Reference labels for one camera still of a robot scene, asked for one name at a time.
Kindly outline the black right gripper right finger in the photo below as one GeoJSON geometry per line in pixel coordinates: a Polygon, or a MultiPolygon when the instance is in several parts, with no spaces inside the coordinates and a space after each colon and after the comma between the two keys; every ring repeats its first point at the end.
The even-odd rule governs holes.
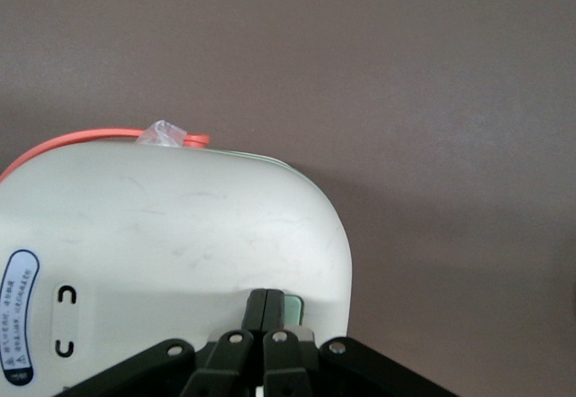
{"type": "Polygon", "coordinates": [[[453,396],[421,374],[350,337],[317,346],[308,329],[289,329],[285,295],[262,291],[265,396],[453,396]]]}

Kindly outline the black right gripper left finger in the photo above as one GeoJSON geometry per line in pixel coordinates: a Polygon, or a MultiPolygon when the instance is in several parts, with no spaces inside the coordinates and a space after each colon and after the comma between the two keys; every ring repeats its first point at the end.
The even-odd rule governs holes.
{"type": "Polygon", "coordinates": [[[169,339],[64,389],[61,396],[254,396],[263,382],[268,291],[247,299],[239,329],[197,351],[169,339]]]}

